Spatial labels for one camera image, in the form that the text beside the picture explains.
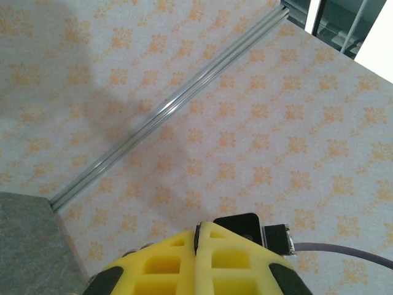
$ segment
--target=aluminum rail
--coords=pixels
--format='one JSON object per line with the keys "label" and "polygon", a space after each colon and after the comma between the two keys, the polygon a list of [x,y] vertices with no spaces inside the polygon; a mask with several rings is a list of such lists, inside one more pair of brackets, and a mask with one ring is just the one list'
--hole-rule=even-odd
{"label": "aluminum rail", "polygon": [[70,201],[78,192],[90,184],[98,175],[106,171],[116,160],[125,155],[131,148],[153,132],[166,119],[168,119],[181,106],[186,104],[198,92],[205,88],[227,67],[234,63],[241,55],[246,53],[255,43],[269,33],[281,20],[287,18],[288,8],[279,6],[260,20],[249,31],[244,33],[232,46],[221,53],[212,63],[207,65],[195,77],[174,92],[139,128],[131,131],[120,140],[112,149],[102,155],[95,163],[90,165],[79,176],[57,193],[50,201],[53,211],[59,210]]}

